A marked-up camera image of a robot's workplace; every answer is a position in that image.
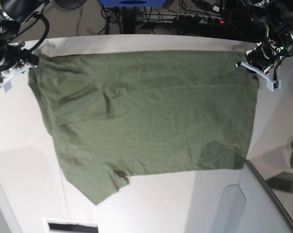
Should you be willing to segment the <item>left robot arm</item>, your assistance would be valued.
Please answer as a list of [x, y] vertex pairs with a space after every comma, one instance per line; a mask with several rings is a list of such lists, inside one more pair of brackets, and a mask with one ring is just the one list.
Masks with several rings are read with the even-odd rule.
[[246, 52], [246, 60], [264, 74], [273, 68], [276, 80], [284, 59], [293, 56], [293, 16], [286, 17], [281, 9], [293, 10], [293, 0], [243, 0], [242, 3], [259, 34], [259, 42]]

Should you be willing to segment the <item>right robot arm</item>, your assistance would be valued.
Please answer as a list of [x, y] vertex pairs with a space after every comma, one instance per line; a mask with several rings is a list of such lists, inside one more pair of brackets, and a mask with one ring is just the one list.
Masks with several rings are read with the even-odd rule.
[[[39, 58], [33, 52], [46, 39], [50, 29], [50, 24], [43, 14], [49, 3], [49, 0], [0, 1], [0, 73], [11, 68], [26, 65], [34, 68], [38, 65]], [[33, 47], [24, 49], [23, 42], [16, 46], [10, 44], [39, 20], [43, 22], [45, 30]]]

